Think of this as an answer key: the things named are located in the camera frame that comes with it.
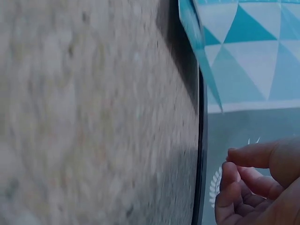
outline fabric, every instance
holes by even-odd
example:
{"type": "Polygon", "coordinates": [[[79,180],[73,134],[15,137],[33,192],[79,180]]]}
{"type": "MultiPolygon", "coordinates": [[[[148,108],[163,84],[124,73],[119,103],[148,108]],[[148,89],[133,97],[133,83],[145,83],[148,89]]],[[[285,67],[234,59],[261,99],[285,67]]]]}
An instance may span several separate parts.
{"type": "Polygon", "coordinates": [[[225,110],[300,106],[299,1],[195,0],[195,8],[183,2],[189,0],[180,0],[181,21],[194,24],[186,32],[209,87],[209,112],[220,102],[225,110]],[[197,46],[192,30],[201,36],[197,46]]]}

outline beige textured surface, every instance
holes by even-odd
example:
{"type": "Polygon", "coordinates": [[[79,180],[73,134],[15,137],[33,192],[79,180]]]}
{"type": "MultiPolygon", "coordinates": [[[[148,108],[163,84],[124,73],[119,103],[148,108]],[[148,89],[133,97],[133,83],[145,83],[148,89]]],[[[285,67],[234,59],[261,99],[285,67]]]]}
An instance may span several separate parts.
{"type": "Polygon", "coordinates": [[[198,120],[158,0],[0,0],[0,224],[189,225],[198,120]]]}

